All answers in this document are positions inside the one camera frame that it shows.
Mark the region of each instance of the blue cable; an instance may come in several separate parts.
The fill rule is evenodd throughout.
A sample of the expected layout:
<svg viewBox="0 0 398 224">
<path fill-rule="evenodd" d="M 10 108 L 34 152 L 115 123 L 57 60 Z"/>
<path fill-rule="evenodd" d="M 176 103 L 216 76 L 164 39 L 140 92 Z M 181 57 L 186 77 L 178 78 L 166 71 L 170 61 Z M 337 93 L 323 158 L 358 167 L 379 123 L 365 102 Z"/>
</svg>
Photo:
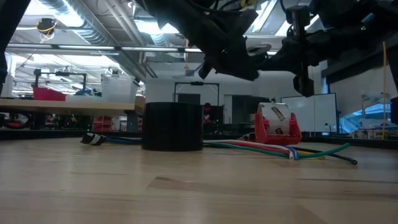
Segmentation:
<svg viewBox="0 0 398 224">
<path fill-rule="evenodd" d="M 113 139 L 113 138 L 108 138 L 106 137 L 107 142 L 111 143 L 117 143 L 117 144 L 128 144 L 128 145 L 138 145 L 141 144 L 141 141 L 139 140 L 120 140 L 120 139 Z"/>
<path fill-rule="evenodd" d="M 290 150 L 289 159 L 299 160 L 300 156 L 297 150 L 293 147 L 285 146 L 288 150 Z"/>
</svg>

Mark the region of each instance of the red cable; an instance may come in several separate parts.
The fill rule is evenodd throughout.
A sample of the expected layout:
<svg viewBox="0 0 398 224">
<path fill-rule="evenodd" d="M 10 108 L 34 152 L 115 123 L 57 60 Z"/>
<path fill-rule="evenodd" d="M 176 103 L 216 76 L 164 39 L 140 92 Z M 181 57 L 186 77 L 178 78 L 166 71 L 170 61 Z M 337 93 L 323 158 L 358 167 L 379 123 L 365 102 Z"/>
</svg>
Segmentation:
<svg viewBox="0 0 398 224">
<path fill-rule="evenodd" d="M 271 147 L 266 147 L 266 146 L 258 146 L 255 144 L 250 144 L 250 143 L 243 143 L 243 142 L 223 142 L 225 144 L 232 144 L 235 146 L 245 146 L 245 147 L 252 147 L 252 148 L 256 148 L 256 149 L 262 149 L 262 150 L 266 150 L 266 151 L 271 151 L 271 152 L 279 152 L 279 153 L 284 153 L 284 154 L 288 154 L 289 155 L 289 151 L 287 150 L 283 150 L 283 149 L 274 149 Z"/>
</svg>

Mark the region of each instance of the white container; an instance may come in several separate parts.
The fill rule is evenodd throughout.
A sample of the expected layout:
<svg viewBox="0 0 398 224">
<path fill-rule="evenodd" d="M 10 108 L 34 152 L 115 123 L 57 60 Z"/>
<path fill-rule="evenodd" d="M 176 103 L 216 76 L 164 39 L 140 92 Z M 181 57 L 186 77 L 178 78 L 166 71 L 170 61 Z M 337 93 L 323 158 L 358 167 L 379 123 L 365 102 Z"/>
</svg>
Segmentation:
<svg viewBox="0 0 398 224">
<path fill-rule="evenodd" d="M 102 77 L 102 98 L 110 103 L 135 103 L 138 87 L 131 77 Z"/>
</svg>

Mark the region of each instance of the workbench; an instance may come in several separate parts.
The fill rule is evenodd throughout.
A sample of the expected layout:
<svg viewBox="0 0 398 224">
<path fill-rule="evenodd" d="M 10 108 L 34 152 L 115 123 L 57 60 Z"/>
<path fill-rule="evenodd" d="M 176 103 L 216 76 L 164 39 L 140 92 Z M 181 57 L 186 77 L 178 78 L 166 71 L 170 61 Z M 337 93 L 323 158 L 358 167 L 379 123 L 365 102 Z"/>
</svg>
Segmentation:
<svg viewBox="0 0 398 224">
<path fill-rule="evenodd" d="M 126 112 L 135 111 L 136 105 L 130 103 L 74 103 L 0 99 L 0 109 L 61 115 L 125 116 Z"/>
<path fill-rule="evenodd" d="M 0 99 L 0 112 L 57 114 L 57 115 L 86 115 L 86 116 L 127 116 L 127 130 L 138 131 L 137 116 L 144 111 L 144 102 L 137 98 L 139 104 L 132 103 L 84 103 L 66 101 L 17 100 Z"/>
</svg>

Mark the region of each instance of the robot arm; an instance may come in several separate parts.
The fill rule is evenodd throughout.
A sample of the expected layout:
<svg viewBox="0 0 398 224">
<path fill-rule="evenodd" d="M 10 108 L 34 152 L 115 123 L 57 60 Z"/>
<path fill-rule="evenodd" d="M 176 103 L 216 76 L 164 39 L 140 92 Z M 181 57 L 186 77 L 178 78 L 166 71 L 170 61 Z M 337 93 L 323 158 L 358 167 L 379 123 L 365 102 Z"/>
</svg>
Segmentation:
<svg viewBox="0 0 398 224">
<path fill-rule="evenodd" d="M 368 49 L 398 32 L 398 0 L 313 0 L 310 7 L 286 9 L 294 31 L 282 48 L 269 57 L 266 50 L 248 54 L 245 32 L 258 16 L 255 10 L 221 11 L 210 9 L 215 0 L 137 0 L 157 18 L 167 23 L 205 53 L 199 71 L 206 78 L 212 68 L 218 73 L 255 80 L 258 70 L 284 70 L 296 75 L 294 87 L 303 96 L 313 95 L 308 66 L 349 49 Z M 318 14 L 327 30 L 308 34 L 310 13 Z"/>
</svg>

